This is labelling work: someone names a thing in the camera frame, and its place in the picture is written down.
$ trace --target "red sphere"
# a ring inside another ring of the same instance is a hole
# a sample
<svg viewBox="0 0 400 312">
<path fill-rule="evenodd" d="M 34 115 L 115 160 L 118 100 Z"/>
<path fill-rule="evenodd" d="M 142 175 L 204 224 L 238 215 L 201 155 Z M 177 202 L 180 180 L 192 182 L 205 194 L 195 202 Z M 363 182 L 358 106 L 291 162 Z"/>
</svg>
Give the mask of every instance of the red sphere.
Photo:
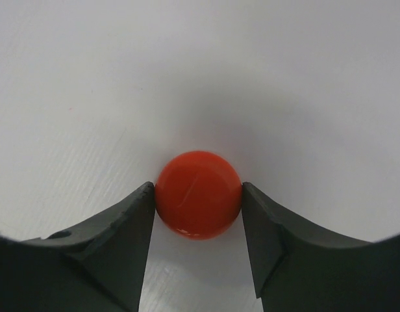
<svg viewBox="0 0 400 312">
<path fill-rule="evenodd" d="M 207 151 L 170 161 L 155 185 L 156 209 L 173 231 L 211 239 L 228 229 L 240 211 L 242 183 L 233 167 Z"/>
</svg>

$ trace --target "white surface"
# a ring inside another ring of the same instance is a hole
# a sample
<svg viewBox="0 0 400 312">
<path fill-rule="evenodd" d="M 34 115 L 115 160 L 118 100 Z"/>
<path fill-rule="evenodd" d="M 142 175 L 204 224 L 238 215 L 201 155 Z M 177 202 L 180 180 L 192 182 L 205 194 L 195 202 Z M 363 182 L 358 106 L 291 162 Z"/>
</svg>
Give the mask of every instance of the white surface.
<svg viewBox="0 0 400 312">
<path fill-rule="evenodd" d="M 0 1 L 0 232 L 45 237 L 212 150 L 335 231 L 400 232 L 400 0 Z M 261 311 L 238 220 L 156 219 L 141 311 Z"/>
</svg>

